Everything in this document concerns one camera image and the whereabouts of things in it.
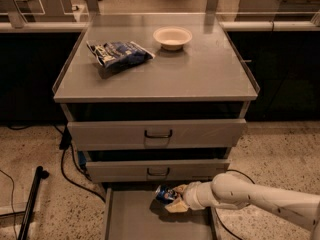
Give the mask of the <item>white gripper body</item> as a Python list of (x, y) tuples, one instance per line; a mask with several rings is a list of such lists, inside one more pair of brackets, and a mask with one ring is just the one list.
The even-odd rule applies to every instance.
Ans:
[(215, 197), (210, 182), (192, 182), (183, 192), (183, 200), (192, 210), (202, 210), (213, 207)]

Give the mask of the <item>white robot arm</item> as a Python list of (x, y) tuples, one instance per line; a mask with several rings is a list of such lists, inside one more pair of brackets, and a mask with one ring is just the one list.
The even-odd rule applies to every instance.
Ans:
[(246, 182), (229, 173), (210, 182), (192, 182), (165, 190), (165, 206), (170, 213), (207, 207), (242, 209), (247, 204), (274, 214), (311, 232), (310, 240), (320, 240), (320, 196)]

